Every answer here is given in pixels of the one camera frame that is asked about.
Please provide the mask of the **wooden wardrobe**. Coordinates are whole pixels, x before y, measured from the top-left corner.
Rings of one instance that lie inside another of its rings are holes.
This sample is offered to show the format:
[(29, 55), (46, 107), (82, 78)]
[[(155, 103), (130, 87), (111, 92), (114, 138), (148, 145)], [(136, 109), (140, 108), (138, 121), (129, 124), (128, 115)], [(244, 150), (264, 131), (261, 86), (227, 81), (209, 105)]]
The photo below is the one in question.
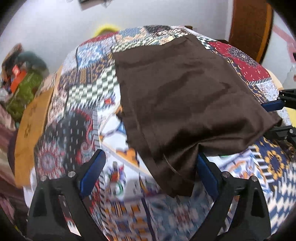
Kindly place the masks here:
[(229, 44), (262, 63), (273, 27), (273, 9), (264, 0), (233, 2)]

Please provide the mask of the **pink striped curtain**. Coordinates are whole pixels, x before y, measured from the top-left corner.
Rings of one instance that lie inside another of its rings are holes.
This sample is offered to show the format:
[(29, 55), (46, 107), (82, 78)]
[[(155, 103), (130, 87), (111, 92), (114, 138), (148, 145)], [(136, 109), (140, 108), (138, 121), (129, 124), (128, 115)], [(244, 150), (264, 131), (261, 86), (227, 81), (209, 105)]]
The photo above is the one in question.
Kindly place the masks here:
[(16, 126), (10, 114), (1, 107), (1, 208), (9, 221), (22, 233), (27, 233), (27, 214), (23, 189), (16, 186), (14, 148)]

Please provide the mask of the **green fabric storage bag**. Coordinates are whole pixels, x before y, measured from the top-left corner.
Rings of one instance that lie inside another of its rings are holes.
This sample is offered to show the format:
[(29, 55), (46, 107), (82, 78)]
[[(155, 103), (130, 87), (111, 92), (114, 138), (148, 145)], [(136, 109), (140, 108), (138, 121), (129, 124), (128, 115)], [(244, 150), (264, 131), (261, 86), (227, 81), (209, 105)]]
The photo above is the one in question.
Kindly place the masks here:
[(43, 81), (42, 75), (30, 70), (18, 85), (16, 92), (5, 104), (6, 111), (15, 122), (20, 122), (27, 105), (35, 98), (35, 94)]

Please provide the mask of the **grey plush toy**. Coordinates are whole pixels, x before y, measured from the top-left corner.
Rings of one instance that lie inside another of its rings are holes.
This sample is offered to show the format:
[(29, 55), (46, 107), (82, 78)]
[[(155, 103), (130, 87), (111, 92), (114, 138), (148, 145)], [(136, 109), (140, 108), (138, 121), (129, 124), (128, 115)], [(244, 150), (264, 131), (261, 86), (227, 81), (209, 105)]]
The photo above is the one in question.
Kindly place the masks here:
[(18, 54), (15, 59), (15, 65), (19, 68), (24, 65), (27, 70), (35, 69), (39, 72), (47, 70), (47, 65), (44, 60), (32, 51), (24, 51)]

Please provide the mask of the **brown cloth garment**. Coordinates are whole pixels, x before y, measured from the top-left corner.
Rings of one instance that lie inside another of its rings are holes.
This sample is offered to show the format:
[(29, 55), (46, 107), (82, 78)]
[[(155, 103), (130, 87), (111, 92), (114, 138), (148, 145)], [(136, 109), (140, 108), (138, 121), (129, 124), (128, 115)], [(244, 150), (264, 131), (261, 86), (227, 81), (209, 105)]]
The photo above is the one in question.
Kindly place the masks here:
[(200, 152), (242, 152), (281, 122), (193, 35), (113, 58), (127, 143), (171, 197), (192, 194)]

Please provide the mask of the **orange box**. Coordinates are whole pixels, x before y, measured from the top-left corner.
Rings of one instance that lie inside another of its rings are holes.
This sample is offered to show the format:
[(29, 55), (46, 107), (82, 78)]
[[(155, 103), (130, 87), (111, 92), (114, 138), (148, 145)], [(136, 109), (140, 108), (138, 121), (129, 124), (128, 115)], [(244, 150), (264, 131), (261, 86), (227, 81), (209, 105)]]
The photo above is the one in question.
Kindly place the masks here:
[(25, 69), (20, 69), (18, 67), (18, 65), (15, 65), (13, 68), (12, 68), (12, 72), (13, 72), (13, 76), (14, 76), (14, 79), (12, 80), (11, 82), (11, 92), (12, 93), (15, 93), (19, 84), (22, 82), (22, 80), (25, 78), (27, 72)]

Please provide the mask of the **wooden lap desk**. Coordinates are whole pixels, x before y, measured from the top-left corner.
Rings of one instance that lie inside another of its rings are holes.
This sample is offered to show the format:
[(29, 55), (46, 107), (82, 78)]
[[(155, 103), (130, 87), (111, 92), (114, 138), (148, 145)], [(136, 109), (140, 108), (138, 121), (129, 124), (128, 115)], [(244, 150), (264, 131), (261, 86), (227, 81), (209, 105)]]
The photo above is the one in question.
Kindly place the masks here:
[(45, 129), (54, 87), (40, 92), (26, 107), (16, 136), (15, 183), (18, 188), (30, 185), (34, 167), (34, 147)]

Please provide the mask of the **yellow curved foam tube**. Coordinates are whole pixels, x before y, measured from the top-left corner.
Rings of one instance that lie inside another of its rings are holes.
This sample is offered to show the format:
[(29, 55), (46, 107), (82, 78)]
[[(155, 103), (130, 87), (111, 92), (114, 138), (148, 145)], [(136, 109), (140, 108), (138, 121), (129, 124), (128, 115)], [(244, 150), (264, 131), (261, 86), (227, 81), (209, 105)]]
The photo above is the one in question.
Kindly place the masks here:
[(104, 25), (101, 25), (99, 26), (94, 34), (93, 34), (93, 37), (98, 37), (98, 36), (101, 36), (101, 35), (104, 35), (104, 34), (108, 34), (108, 33), (116, 33), (120, 30), (119, 27), (115, 26), (115, 25), (112, 25), (112, 24), (104, 24)]

